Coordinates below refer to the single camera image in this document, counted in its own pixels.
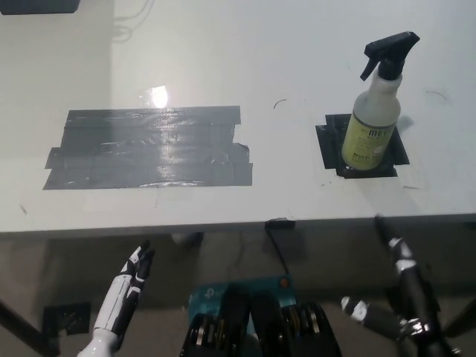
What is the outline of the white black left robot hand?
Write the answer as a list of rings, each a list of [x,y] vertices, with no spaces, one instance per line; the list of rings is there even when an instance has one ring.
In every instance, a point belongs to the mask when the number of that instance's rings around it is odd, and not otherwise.
[[[150,241],[139,245],[113,279],[94,323],[94,334],[110,332],[124,337],[149,277],[155,250]]]

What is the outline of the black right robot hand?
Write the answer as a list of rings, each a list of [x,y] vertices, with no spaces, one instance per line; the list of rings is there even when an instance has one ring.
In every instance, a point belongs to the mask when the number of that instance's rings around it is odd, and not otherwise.
[[[377,215],[374,225],[396,273],[397,297],[402,309],[391,312],[363,300],[343,297],[342,311],[363,327],[394,341],[409,337],[428,343],[442,338],[433,292],[403,235],[383,216]]]

